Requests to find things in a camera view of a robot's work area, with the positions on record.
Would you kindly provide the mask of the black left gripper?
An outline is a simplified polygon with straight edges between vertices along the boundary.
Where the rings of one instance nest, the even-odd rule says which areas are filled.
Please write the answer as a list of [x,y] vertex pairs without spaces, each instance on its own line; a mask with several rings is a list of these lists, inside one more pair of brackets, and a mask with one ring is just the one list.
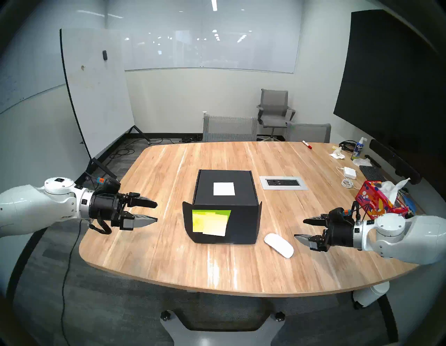
[[90,221],[92,230],[111,230],[111,227],[119,227],[120,230],[132,231],[135,228],[146,227],[158,221],[155,217],[140,214],[131,214],[124,210],[125,206],[144,207],[155,209],[157,202],[141,196],[137,192],[128,194],[116,193],[93,194],[90,201],[90,219],[97,220],[99,227]]

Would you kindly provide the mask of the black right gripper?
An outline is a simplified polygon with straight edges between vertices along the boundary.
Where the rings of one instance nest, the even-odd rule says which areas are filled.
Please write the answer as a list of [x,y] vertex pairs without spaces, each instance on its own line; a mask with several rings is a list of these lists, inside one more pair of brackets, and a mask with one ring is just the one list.
[[329,215],[306,218],[304,224],[325,227],[322,235],[295,234],[294,238],[312,251],[327,252],[332,246],[354,247],[353,218],[343,218],[342,221],[332,221]]

